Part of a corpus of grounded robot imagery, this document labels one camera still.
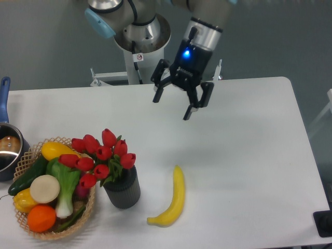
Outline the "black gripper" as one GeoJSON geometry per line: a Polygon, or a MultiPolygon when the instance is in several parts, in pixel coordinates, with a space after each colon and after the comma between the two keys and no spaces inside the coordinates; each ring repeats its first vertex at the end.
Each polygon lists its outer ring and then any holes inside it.
{"type": "Polygon", "coordinates": [[[171,66],[168,60],[160,59],[150,78],[155,84],[153,102],[158,103],[164,87],[172,83],[186,91],[189,97],[189,106],[184,114],[184,120],[189,120],[191,114],[199,108],[207,107],[214,83],[210,81],[201,83],[201,80],[212,53],[212,51],[191,44],[189,40],[183,40],[171,66]],[[171,76],[161,79],[164,71],[169,68],[171,76]],[[200,100],[198,100],[196,90],[198,85],[203,91],[200,100]]]}

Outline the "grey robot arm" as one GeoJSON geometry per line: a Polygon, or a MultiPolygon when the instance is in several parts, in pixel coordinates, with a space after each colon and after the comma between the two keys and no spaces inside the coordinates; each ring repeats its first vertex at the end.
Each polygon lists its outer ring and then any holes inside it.
{"type": "Polygon", "coordinates": [[[172,84],[185,91],[184,115],[208,105],[214,83],[203,81],[205,68],[236,1],[171,1],[192,16],[173,62],[164,58],[171,38],[168,21],[157,13],[155,1],[89,1],[85,17],[104,38],[114,38],[123,50],[128,82],[154,84],[154,102],[172,84]]]}

